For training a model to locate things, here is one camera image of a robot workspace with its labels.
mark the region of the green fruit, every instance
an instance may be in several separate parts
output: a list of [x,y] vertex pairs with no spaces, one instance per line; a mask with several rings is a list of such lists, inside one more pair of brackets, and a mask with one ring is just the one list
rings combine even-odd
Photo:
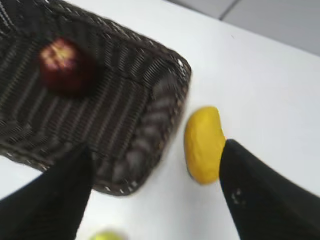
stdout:
[[114,232],[102,232],[91,238],[91,240],[124,240],[124,238]]

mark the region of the white table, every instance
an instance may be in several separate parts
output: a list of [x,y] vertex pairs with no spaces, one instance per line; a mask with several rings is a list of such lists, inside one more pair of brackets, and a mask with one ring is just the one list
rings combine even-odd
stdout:
[[[151,37],[193,69],[177,137],[139,192],[116,198],[95,191],[77,240],[103,229],[129,240],[239,240],[220,184],[187,174],[184,125],[203,105],[220,110],[223,130],[265,163],[320,196],[320,58],[162,0],[69,0]],[[39,173],[0,158],[0,197]]]

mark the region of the gray floor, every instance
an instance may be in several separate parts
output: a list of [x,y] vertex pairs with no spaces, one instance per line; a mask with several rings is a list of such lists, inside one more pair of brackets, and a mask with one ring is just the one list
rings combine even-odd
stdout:
[[320,0],[170,0],[320,55]]

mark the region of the dark brown wicker basket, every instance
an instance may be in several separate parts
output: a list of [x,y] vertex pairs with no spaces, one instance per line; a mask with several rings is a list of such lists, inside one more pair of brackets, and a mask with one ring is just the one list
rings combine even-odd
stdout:
[[[179,123],[191,77],[186,60],[61,0],[0,0],[0,17],[0,153],[45,171],[85,142],[94,188],[135,192]],[[63,98],[40,83],[37,55],[56,37],[76,42],[103,66],[92,96]]]

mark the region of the red apple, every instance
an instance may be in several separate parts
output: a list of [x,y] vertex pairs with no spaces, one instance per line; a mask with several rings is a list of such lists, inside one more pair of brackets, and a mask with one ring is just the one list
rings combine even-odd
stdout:
[[57,38],[39,54],[40,77],[57,94],[81,96],[95,83],[97,64],[74,42]]

